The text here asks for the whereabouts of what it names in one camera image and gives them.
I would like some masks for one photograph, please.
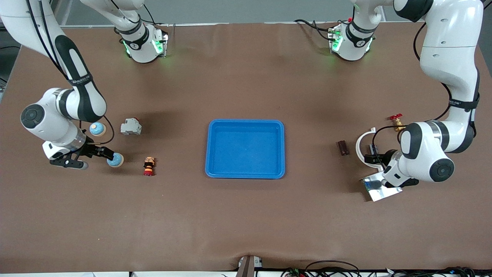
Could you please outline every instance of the blue cylindrical object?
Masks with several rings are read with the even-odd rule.
[[[123,155],[120,153],[115,153],[113,155],[113,160],[106,159],[106,162],[108,162],[108,165],[111,166],[112,168],[117,168],[120,165],[123,164],[124,158]]]
[[[100,122],[94,122],[91,124],[89,131],[93,136],[102,136],[106,132],[106,126]]]

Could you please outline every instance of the brown table surface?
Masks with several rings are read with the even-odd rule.
[[[125,157],[118,169],[85,157],[86,171],[51,166],[20,124],[45,90],[69,87],[23,48],[0,108],[0,272],[228,270],[247,254],[265,267],[492,267],[492,80],[480,53],[478,136],[451,155],[452,178],[376,203],[359,182],[375,172],[355,155],[360,134],[396,113],[410,123],[446,107],[445,90],[413,55],[419,25],[381,24],[357,62],[330,55],[316,30],[298,25],[170,28],[168,57],[150,64],[129,59],[112,29],[66,30],[108,103],[117,132],[109,147]],[[140,136],[119,133],[130,117]],[[285,176],[207,177],[216,118],[281,120]],[[352,153],[341,157],[343,139]],[[377,144],[397,147],[396,132]],[[156,157],[156,176],[142,176],[146,156]]]

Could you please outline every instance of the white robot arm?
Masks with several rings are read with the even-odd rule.
[[[144,0],[80,0],[106,17],[122,36],[127,54],[136,62],[149,63],[166,55],[168,35],[142,22],[136,10]]]
[[[369,5],[367,12],[355,13],[350,24],[342,23],[334,32],[332,51],[347,60],[358,60],[366,52],[354,41],[367,40],[369,36],[353,32],[352,25],[378,22],[371,14],[376,0],[352,0],[358,6]],[[379,5],[390,1],[379,0]],[[413,22],[424,18],[428,31],[420,57],[423,72],[451,91],[449,116],[443,121],[412,123],[401,133],[401,150],[390,150],[384,158],[386,164],[381,183],[387,187],[415,185],[418,180],[442,182],[454,172],[454,163],[446,153],[461,153],[472,143],[475,132],[475,109],[480,95],[479,72],[475,67],[475,48],[483,17],[483,4],[479,0],[394,0],[396,13]]]
[[[85,169],[71,155],[113,159],[113,151],[96,146],[72,120],[95,122],[104,116],[106,101],[98,91],[77,46],[60,29],[47,0],[0,0],[0,17],[12,37],[55,63],[72,89],[53,88],[21,114],[22,125],[45,140],[50,163]]]

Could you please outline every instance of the green led light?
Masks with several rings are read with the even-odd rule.
[[[152,41],[154,43],[154,47],[155,47],[155,51],[157,52],[157,54],[160,54],[162,53],[162,43],[160,43],[159,41]]]
[[[124,45],[124,47],[125,47],[125,49],[126,49],[126,53],[127,53],[128,55],[131,55],[131,54],[130,54],[130,50],[128,50],[128,45],[126,44],[126,42],[125,42],[125,41],[123,41],[123,45]]]
[[[371,42],[372,42],[372,38],[371,38],[371,39],[369,40],[369,42],[368,42],[368,46],[367,46],[367,48],[366,48],[366,52],[367,52],[367,51],[369,51],[369,47],[370,47],[370,43],[371,43]]]
[[[340,35],[335,42],[333,42],[332,50],[337,52],[340,49],[341,42],[343,41],[343,37]]]

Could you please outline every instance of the blue tray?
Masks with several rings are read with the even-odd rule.
[[[285,173],[282,122],[213,120],[209,125],[205,172],[212,178],[282,178]]]

